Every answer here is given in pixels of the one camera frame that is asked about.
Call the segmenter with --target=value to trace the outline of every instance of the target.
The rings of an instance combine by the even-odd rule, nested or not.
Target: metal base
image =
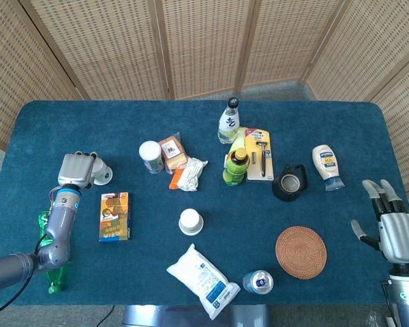
[[[199,306],[127,305],[123,327],[269,327],[267,305],[229,305],[215,320]]]

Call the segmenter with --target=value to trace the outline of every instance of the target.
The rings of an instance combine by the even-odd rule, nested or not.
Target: yellow bottle cap
[[[247,156],[247,151],[244,148],[236,149],[236,151],[234,152],[234,156],[238,160],[243,160],[245,159],[245,156]]]

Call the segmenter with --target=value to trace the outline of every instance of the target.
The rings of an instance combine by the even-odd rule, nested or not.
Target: white packet
[[[202,174],[207,161],[189,158],[185,169],[177,182],[177,187],[183,191],[197,191],[198,177]]]
[[[227,278],[195,249],[194,244],[166,271],[199,297],[212,320],[240,290],[236,283],[229,283]]]

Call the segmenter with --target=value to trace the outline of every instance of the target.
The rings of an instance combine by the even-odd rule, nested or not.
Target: mayonnaise bottle
[[[338,161],[328,145],[318,145],[312,150],[315,167],[326,183],[326,191],[345,187],[339,177]]]

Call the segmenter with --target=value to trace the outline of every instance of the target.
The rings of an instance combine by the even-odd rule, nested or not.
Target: black cup
[[[301,176],[296,173],[296,170],[300,170]],[[280,176],[273,181],[273,193],[283,201],[294,201],[306,188],[307,175],[303,165],[297,165],[294,169],[286,165]]]

